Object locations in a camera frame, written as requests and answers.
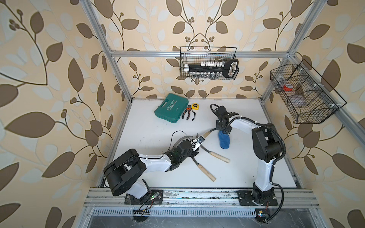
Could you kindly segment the blue microfiber rag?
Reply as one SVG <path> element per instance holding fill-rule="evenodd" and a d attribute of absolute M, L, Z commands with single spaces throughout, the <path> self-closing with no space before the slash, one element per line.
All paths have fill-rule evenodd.
<path fill-rule="evenodd" d="M 230 136 L 225 134 L 224 131 L 219 131 L 218 133 L 219 144 L 222 149 L 228 149 L 230 147 Z"/>

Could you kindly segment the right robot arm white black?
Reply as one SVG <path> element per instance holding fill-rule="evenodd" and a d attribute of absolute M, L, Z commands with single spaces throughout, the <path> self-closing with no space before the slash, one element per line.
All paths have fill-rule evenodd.
<path fill-rule="evenodd" d="M 253 151 L 260 160 L 252 196 L 255 201 L 271 196 L 274 186 L 278 186 L 272 181 L 275 165 L 286 154 L 284 140 L 277 133 L 275 126 L 271 123 L 259 123 L 236 112 L 228 112 L 223 105 L 211 104 L 210 109 L 218 118 L 216 130 L 228 135 L 236 128 L 251 134 Z"/>

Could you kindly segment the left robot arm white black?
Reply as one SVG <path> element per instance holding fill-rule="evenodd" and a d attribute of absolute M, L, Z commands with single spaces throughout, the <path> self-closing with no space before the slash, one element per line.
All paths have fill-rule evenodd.
<path fill-rule="evenodd" d="M 128 193 L 143 198 L 150 190 L 146 183 L 139 181 L 142 174 L 177 169 L 187 158 L 196 156 L 203 141 L 201 137 L 186 136 L 161 156 L 143 155 L 129 149 L 104 168 L 105 181 L 113 196 Z"/>

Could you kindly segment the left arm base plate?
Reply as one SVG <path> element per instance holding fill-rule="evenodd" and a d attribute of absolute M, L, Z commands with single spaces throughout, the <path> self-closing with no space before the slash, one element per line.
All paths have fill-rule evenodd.
<path fill-rule="evenodd" d="M 127 194 L 125 198 L 125 205 L 142 205 L 149 202 L 154 202 L 156 205 L 161 205 L 163 202 L 163 190 L 150 190 L 142 198 L 137 199 L 136 197 Z"/>

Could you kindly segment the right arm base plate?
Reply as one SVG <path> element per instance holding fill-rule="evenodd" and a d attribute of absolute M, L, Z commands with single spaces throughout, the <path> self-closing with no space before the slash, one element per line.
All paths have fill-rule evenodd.
<path fill-rule="evenodd" d="M 237 191 L 237 195 L 241 206 L 278 206 L 278 202 L 273 191 Z"/>

